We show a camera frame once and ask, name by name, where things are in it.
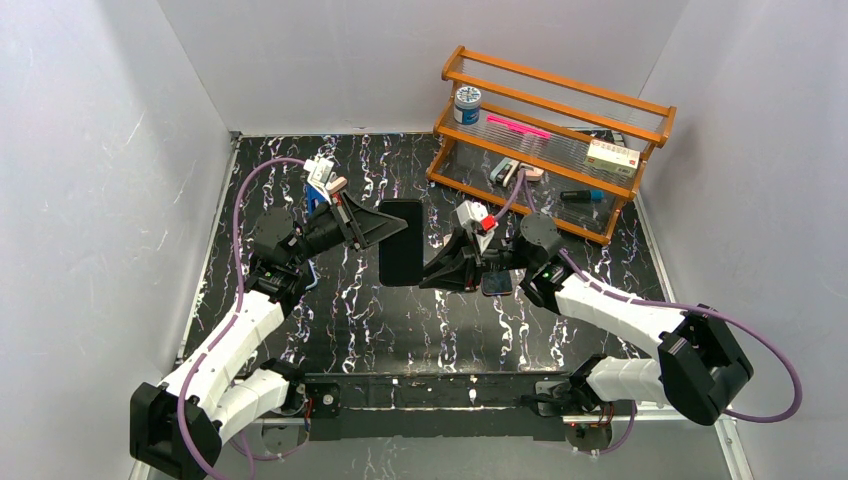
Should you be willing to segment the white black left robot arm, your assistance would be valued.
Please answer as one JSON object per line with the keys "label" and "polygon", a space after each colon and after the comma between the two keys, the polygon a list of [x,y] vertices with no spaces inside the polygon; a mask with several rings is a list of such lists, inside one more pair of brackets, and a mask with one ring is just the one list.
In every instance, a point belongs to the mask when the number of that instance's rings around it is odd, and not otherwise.
{"label": "white black left robot arm", "polygon": [[257,220],[250,273],[237,287],[227,322],[159,384],[141,384],[130,399],[131,456],[175,479],[218,478],[223,445],[263,414],[283,406],[303,375],[270,359],[247,380],[236,377],[256,348],[299,305],[314,275],[310,259],[345,244],[410,247],[423,258],[422,205],[393,199],[369,209],[345,192],[332,195],[300,224],[285,208]]}

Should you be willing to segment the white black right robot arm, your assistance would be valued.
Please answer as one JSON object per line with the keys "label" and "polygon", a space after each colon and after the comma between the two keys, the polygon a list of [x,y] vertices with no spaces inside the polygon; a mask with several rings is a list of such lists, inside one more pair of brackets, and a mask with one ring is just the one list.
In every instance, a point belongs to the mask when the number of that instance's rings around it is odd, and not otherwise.
{"label": "white black right robot arm", "polygon": [[589,411],[617,401],[669,405],[710,426],[753,376],[738,341],[706,307],[651,306],[592,279],[561,256],[564,239],[551,218],[531,214],[511,238],[484,242],[463,226],[423,268],[422,289],[476,290],[486,273],[521,270],[519,284],[535,306],[606,330],[646,353],[619,359],[596,354],[566,384],[535,400]]}

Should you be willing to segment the black arm mounting base bar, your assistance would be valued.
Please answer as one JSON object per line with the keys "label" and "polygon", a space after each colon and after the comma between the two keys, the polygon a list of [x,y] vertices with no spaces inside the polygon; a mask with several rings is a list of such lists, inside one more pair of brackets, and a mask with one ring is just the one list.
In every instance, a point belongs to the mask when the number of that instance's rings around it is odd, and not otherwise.
{"label": "black arm mounting base bar", "polygon": [[530,437],[573,441],[581,449],[612,442],[617,407],[582,408],[563,372],[309,374],[305,392],[321,441]]}

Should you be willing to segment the purple edged smartphone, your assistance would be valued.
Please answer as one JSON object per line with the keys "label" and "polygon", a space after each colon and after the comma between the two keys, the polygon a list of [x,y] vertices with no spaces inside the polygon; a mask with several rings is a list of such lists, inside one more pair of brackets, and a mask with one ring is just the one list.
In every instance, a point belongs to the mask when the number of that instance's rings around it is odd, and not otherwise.
{"label": "purple edged smartphone", "polygon": [[509,271],[486,272],[481,277],[480,290],[484,296],[511,295],[514,286]]}

